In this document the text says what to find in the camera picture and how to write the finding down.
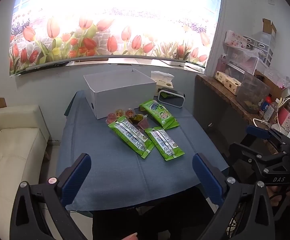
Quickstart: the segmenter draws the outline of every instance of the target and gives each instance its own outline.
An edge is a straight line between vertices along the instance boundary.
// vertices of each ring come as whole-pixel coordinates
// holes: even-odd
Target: sofa armrest
[[[49,138],[49,132],[38,105],[0,108],[0,130],[9,128],[39,128],[46,142]]]

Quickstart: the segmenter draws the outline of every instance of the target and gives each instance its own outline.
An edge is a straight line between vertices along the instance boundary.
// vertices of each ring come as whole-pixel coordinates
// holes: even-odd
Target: sofa seat cushion
[[[10,216],[22,181],[38,184],[46,140],[38,128],[0,131],[0,238],[9,239]]]

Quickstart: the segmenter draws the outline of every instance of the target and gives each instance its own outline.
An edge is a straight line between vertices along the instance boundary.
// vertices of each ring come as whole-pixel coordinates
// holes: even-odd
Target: pink floral tissue package
[[[226,32],[225,43],[229,46],[246,49],[247,39],[242,35],[234,33],[233,31]]]

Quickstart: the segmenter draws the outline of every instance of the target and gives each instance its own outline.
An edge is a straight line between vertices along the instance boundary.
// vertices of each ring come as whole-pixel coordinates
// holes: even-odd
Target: blue gripper pad
[[[81,185],[83,184],[87,174],[91,168],[91,159],[88,154],[82,154],[78,157],[75,163],[66,168],[59,176],[59,184],[61,190],[60,202],[63,206],[69,205],[74,201]]]
[[[225,176],[202,153],[194,155],[192,165],[211,202],[221,206],[227,189]]]
[[[253,126],[253,125],[247,125],[246,133],[248,133],[250,135],[254,135],[254,136],[256,136],[258,138],[261,138],[263,140],[267,140],[270,137],[268,131],[266,131],[266,130],[264,130],[262,128]]]

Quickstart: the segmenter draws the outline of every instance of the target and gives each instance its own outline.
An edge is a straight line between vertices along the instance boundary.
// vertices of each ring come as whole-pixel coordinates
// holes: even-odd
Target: blue tablecloth
[[[165,161],[154,148],[142,159],[124,143],[105,120],[97,120],[83,91],[77,92],[69,111],[59,149],[56,175],[81,153],[91,157],[91,170],[68,210],[104,210],[133,206],[181,192],[200,183],[192,169],[197,152],[221,171],[228,166],[210,138],[185,108],[166,105],[180,126],[166,130],[185,152]],[[149,118],[151,127],[158,126]]]

